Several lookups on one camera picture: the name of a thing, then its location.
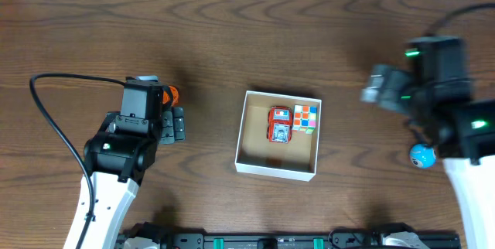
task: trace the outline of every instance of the toy car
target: toy car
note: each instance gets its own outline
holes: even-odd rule
[[[268,113],[267,139],[287,144],[292,137],[292,112],[288,107],[274,106]]]

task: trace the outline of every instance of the white cardboard box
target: white cardboard box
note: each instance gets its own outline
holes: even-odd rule
[[[294,105],[318,107],[315,131],[311,135],[293,131],[292,140],[288,144],[269,142],[266,133],[268,112],[271,107],[290,107],[293,112]],[[318,161],[321,106],[320,99],[248,90],[244,98],[237,140],[235,155],[237,171],[302,181],[312,179],[316,174]]]

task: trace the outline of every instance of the blue ball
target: blue ball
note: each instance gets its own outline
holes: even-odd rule
[[[427,148],[425,144],[417,144],[411,148],[409,158],[416,167],[427,169],[436,162],[435,149]]]

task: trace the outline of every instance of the colorful cube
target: colorful cube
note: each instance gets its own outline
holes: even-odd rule
[[[304,131],[312,134],[316,128],[316,107],[296,105],[294,106],[293,131]]]

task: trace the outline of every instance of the wooden table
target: wooden table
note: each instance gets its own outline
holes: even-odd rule
[[[186,142],[159,149],[123,227],[152,221],[210,233],[328,232],[405,222],[463,225],[442,164],[413,167],[404,117],[360,102],[375,63],[405,67],[404,43],[463,5],[493,0],[1,0],[0,248],[62,247],[81,171],[29,94],[35,73],[156,74],[182,91]],[[478,97],[495,80],[494,14],[469,37]],[[51,115],[82,152],[120,87],[41,80]],[[311,182],[237,173],[246,90],[323,99]]]

